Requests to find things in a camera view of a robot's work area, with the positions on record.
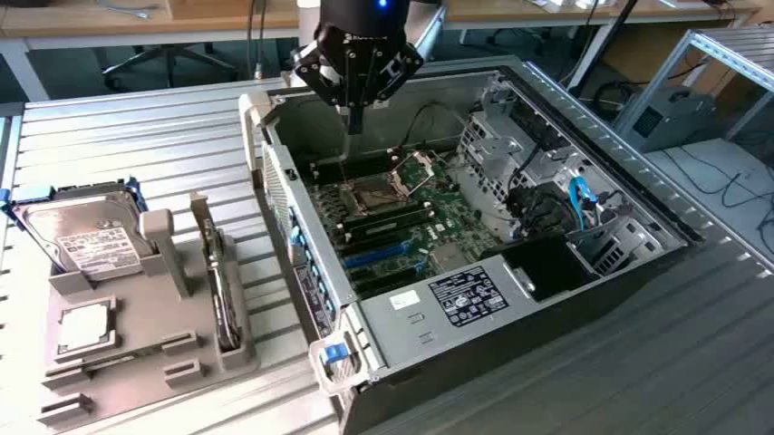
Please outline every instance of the wooden desk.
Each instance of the wooden desk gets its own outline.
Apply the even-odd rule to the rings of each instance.
[[[268,0],[264,38],[298,35],[295,0]],[[120,0],[120,5],[163,4],[161,0]],[[580,25],[589,10],[574,6],[548,13],[526,0],[447,0],[446,29],[486,29]],[[749,0],[735,1],[737,24],[743,23],[757,6]],[[575,78],[590,64],[601,42],[621,13],[622,4],[601,8],[591,19],[599,25],[587,55],[580,62]],[[639,0],[629,23],[715,20],[713,9],[675,9],[658,0]],[[165,9],[152,13],[148,20],[111,12],[93,0],[53,0],[45,8],[8,8],[0,29],[0,53],[27,92],[31,101],[48,100],[45,88],[27,58],[29,50],[104,47],[116,45],[180,44],[244,39],[244,17],[172,20]],[[254,32],[258,28],[254,17]]]
[[[5,21],[0,25],[7,37],[159,34],[247,29],[244,16],[173,20],[163,0],[116,0],[115,4],[127,7],[159,4],[161,9],[151,11],[151,18],[143,20],[129,14],[108,11],[95,0],[53,0],[49,7],[8,8]],[[254,17],[254,24],[258,28],[259,15]],[[264,25],[270,30],[298,28],[295,0],[268,0]]]

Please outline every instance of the white label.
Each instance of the white label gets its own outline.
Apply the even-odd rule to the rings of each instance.
[[[108,333],[108,307],[93,304],[76,308],[61,317],[59,344],[75,349],[99,343]]]
[[[87,275],[136,266],[140,263],[123,227],[57,237],[57,243]]]
[[[395,295],[390,297],[390,302],[392,304],[392,308],[398,311],[400,308],[406,308],[414,304],[419,303],[419,295],[416,291],[408,290],[403,292],[400,295]]]

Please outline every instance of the electrical cable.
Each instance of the electrical cable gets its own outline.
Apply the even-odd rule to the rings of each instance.
[[[733,13],[733,16],[730,18],[731,21],[737,20],[737,9],[734,8],[734,5],[729,2],[729,0],[703,0],[705,3],[707,3],[713,9],[715,9],[718,17],[717,20],[722,21],[726,18],[726,15],[723,13],[723,6],[729,9],[729,11]],[[694,64],[693,66],[690,66],[689,64],[689,69],[683,72],[679,72],[671,76],[669,76],[666,79],[667,80],[673,80],[677,79],[678,77],[682,77],[683,75],[687,75],[689,73],[691,73],[697,68],[699,68],[701,66],[706,65],[706,63],[709,62],[709,58],[705,56],[705,58],[697,62],[697,64]],[[713,94],[713,92],[715,91],[717,86],[723,82],[723,79],[726,78],[726,76],[729,75],[730,72],[730,68],[726,70],[726,73],[723,74],[723,76],[721,77],[721,79],[718,80],[715,87],[713,88],[713,90],[709,92],[709,94]],[[605,101],[602,99],[602,96],[605,95],[606,92],[609,91],[618,91],[618,96],[621,97],[621,103],[626,103],[629,101],[629,99],[631,98],[631,95],[634,95],[634,88],[633,86],[642,86],[649,84],[650,81],[646,82],[618,82],[618,81],[613,81],[613,82],[606,82],[603,83],[599,88],[597,89],[597,91],[594,92],[594,97],[591,99],[591,110],[606,120],[611,120],[615,118],[615,116],[618,115],[619,111],[611,111],[606,108],[602,107],[601,103],[606,102],[610,103],[610,98],[607,101]]]
[[[673,75],[670,75],[669,77],[666,77],[667,80],[673,80],[677,79],[679,77],[682,77],[683,75],[689,75],[690,73],[693,73],[693,71],[699,68],[701,66],[703,66],[706,64],[706,60],[699,61],[697,64],[691,65],[690,68],[682,72],[678,72]],[[599,88],[597,89],[597,91],[594,92],[594,96],[591,97],[591,109],[594,110],[595,113],[598,113],[602,118],[611,120],[613,118],[615,118],[615,115],[618,115],[618,111],[611,111],[609,109],[605,109],[602,107],[602,103],[607,103],[607,104],[614,104],[614,101],[610,99],[603,100],[602,97],[605,95],[606,92],[609,91],[618,91],[618,96],[621,98],[621,102],[618,104],[621,104],[621,106],[623,107],[623,105],[626,104],[626,102],[629,101],[629,99],[631,98],[631,95],[634,95],[635,89],[634,86],[641,86],[643,84],[649,84],[650,82],[619,82],[619,81],[613,81],[613,82],[606,82],[603,83]]]
[[[594,0],[594,5],[591,6],[591,10],[589,11],[589,16],[587,16],[586,22],[583,24],[583,28],[587,30],[589,30],[589,25],[591,24],[591,18],[594,17],[594,13],[597,12],[597,6],[599,5],[599,3],[601,3],[601,0]],[[589,35],[586,38],[586,46],[583,47],[583,52],[580,53],[580,57],[578,58],[578,62],[575,63],[575,66],[572,67],[572,70],[570,70],[567,75],[562,79],[558,80],[559,84],[562,84],[562,82],[564,82],[568,78],[571,78],[572,75],[575,74],[575,71],[578,71],[578,67],[580,66],[580,62],[583,62],[583,58],[586,57],[586,53],[589,52],[589,47],[591,46],[593,40],[594,40],[593,32],[589,32]],[[562,65],[560,65],[558,77],[562,77],[562,74],[564,73],[564,66],[567,66],[568,58],[570,58],[570,55],[567,55],[567,57],[564,57],[564,61],[562,62]]]
[[[698,156],[695,156],[689,150],[686,150],[682,146],[678,147],[685,153],[686,155],[689,155],[689,157],[691,157],[694,160],[699,161],[703,165],[709,166],[710,168],[713,168],[714,170],[717,170],[721,174],[723,174],[723,176],[726,176],[726,178],[729,179],[729,183],[723,186],[723,188],[718,189],[718,190],[711,190],[711,189],[705,189],[701,188],[695,179],[689,175],[689,173],[686,172],[686,170],[678,165],[678,162],[675,161],[675,159],[673,158],[673,156],[666,152],[666,150],[662,151],[662,153],[666,155],[666,157],[673,161],[673,163],[675,164],[677,169],[682,172],[682,174],[686,176],[686,178],[689,179],[690,184],[693,184],[693,186],[705,194],[707,195],[715,195],[719,192],[722,193],[722,197],[721,197],[721,205],[725,208],[735,208],[743,204],[747,204],[749,202],[753,202],[757,199],[765,200],[769,204],[770,204],[770,209],[766,213],[766,215],[763,216],[763,218],[761,219],[761,222],[758,223],[755,229],[758,231],[758,236],[761,238],[761,243],[763,244],[763,246],[766,247],[767,251],[771,253],[771,255],[774,255],[774,246],[771,246],[771,244],[769,243],[767,239],[766,239],[766,233],[765,233],[765,229],[769,225],[774,226],[774,218],[771,218],[771,214],[774,214],[774,191],[770,191],[767,193],[763,194],[758,194],[755,193],[750,188],[747,188],[739,181],[738,178],[742,175],[742,173],[737,173],[733,177],[729,175],[729,173],[719,168],[714,163],[710,163],[709,161],[706,161],[705,159],[701,159]],[[766,166],[766,170],[767,170],[767,174],[771,177],[771,181],[774,181],[774,170]],[[753,195],[750,198],[743,199],[733,204],[730,204],[727,202],[727,194],[729,194],[729,190],[730,187],[733,185],[739,186],[747,193],[750,193],[750,195]]]
[[[252,80],[252,15],[255,14],[255,0],[251,0],[250,9],[247,10],[247,37],[246,37],[246,46],[247,46],[247,80]]]
[[[248,72],[248,80],[255,78],[255,69],[252,67],[252,16],[255,15],[255,5],[258,0],[251,0],[251,8],[248,9],[247,14],[247,72]],[[255,61],[256,64],[260,65],[264,61],[264,25],[266,25],[266,4],[268,0],[262,0],[262,20],[259,23],[259,33],[258,33],[258,47],[255,49]]]
[[[416,121],[419,119],[420,114],[428,108],[435,107],[435,106],[443,107],[454,115],[455,119],[459,121],[462,126],[466,127],[466,121],[459,116],[458,111],[455,111],[455,109],[448,104],[446,104],[444,102],[436,101],[436,100],[427,101],[424,104],[422,104],[422,106],[419,107],[419,109],[414,113],[414,118],[411,119],[411,122],[408,123],[408,129],[406,130],[406,135],[403,136],[403,139],[400,139],[400,143],[398,144],[398,147],[396,147],[398,151],[400,151],[403,149],[403,147],[408,144],[408,139],[411,138],[411,132],[414,130],[414,126],[416,124]]]

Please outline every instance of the blue latch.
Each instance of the blue latch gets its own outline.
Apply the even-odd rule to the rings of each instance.
[[[332,363],[344,360],[350,356],[350,349],[344,343],[332,344],[326,346],[326,359],[323,364],[331,365]]]
[[[302,228],[294,227],[290,230],[290,242],[294,246],[299,246],[302,244]]]

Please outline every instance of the warning label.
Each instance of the warning label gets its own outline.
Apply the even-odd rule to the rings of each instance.
[[[456,327],[475,322],[508,306],[480,266],[430,283],[430,288],[444,308],[448,322]]]

